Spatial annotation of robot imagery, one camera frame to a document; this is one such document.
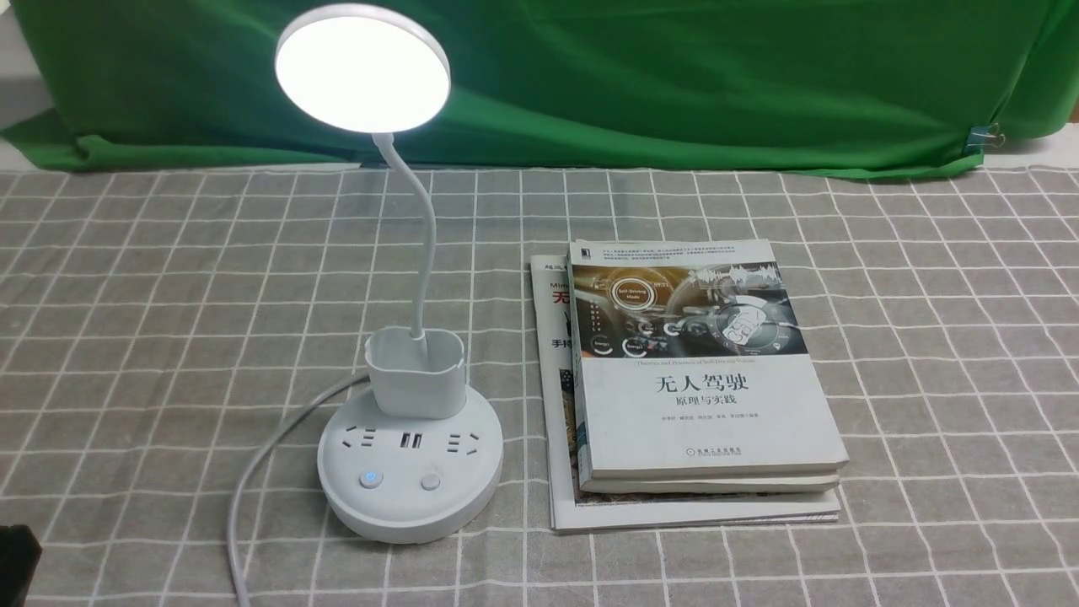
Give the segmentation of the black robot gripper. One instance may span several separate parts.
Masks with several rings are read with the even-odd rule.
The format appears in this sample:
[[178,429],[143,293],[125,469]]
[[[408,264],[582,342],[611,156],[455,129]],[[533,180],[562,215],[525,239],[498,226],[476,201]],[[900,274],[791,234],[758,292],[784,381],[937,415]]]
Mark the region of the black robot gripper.
[[30,527],[1,526],[1,606],[24,606],[42,552]]

